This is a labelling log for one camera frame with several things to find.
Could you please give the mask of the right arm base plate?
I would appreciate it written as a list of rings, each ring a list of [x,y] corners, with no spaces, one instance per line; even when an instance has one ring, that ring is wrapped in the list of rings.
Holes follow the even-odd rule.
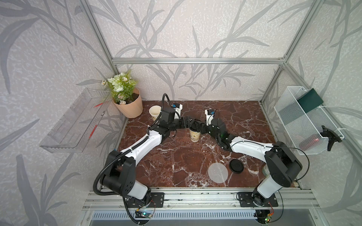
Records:
[[[254,192],[238,192],[236,198],[239,201],[241,207],[278,207],[278,201],[273,194],[269,198],[264,198]]]

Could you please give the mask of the round leak-proof paper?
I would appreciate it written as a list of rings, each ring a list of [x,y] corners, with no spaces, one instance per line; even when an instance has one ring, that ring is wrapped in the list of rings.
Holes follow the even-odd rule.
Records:
[[[228,178],[228,170],[221,163],[213,163],[208,168],[209,178],[218,184],[224,183]]]

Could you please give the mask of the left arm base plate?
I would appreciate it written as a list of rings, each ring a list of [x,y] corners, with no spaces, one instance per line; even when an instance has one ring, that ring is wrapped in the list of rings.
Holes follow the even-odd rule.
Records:
[[[140,208],[148,206],[149,204],[151,205],[151,207],[162,208],[164,206],[164,200],[165,193],[151,192],[147,193],[142,200],[133,197],[126,200],[125,202],[128,208]]]

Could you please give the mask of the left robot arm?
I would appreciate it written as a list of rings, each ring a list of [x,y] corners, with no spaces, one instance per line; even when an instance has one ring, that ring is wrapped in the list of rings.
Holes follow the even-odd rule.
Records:
[[[155,147],[164,142],[173,131],[189,129],[196,120],[181,117],[173,108],[161,111],[146,134],[136,143],[122,150],[109,153],[104,168],[96,176],[93,192],[97,195],[120,195],[149,202],[150,188],[136,180],[138,163]]]

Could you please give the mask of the milk tea paper cup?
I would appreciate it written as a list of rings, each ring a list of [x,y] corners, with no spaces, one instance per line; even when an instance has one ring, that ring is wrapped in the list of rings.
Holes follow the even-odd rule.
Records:
[[[196,133],[196,132],[192,132],[191,130],[189,130],[189,134],[190,134],[190,140],[192,142],[198,142],[199,141],[199,138],[200,138],[200,135],[201,133]]]

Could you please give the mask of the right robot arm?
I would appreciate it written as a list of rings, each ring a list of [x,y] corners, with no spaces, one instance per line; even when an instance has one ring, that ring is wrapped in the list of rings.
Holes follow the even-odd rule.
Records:
[[[303,169],[291,148],[283,142],[262,143],[235,136],[226,130],[220,119],[201,123],[197,129],[213,137],[222,150],[248,155],[266,163],[269,175],[254,189],[254,202],[265,201],[281,188],[290,187]]]

